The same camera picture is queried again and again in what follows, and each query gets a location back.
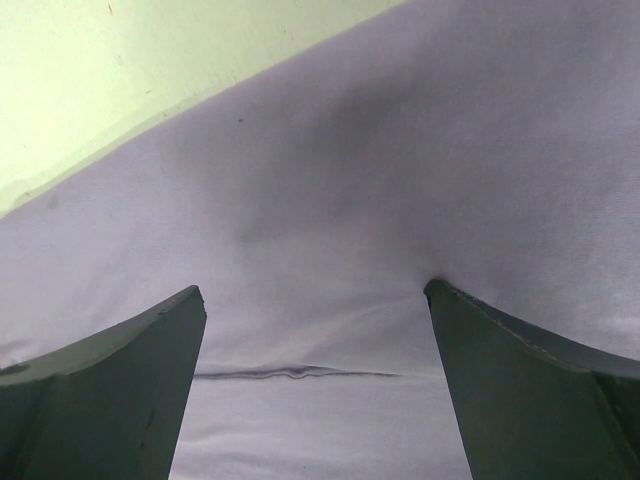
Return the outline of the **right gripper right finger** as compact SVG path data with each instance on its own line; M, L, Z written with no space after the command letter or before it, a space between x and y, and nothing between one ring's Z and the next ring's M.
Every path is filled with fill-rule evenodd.
M440 279L424 294L473 478L638 478L638 361Z

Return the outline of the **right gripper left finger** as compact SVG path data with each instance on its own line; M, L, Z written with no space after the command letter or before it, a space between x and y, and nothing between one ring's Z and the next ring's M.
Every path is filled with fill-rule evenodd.
M2 369L2 478L168 478L205 325L192 285Z

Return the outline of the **purple t-shirt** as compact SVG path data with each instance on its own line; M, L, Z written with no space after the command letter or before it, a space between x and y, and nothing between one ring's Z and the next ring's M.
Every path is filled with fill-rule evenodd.
M175 479L466 479L423 290L639 354L639 5L411 1L1 222L1 363L190 285Z

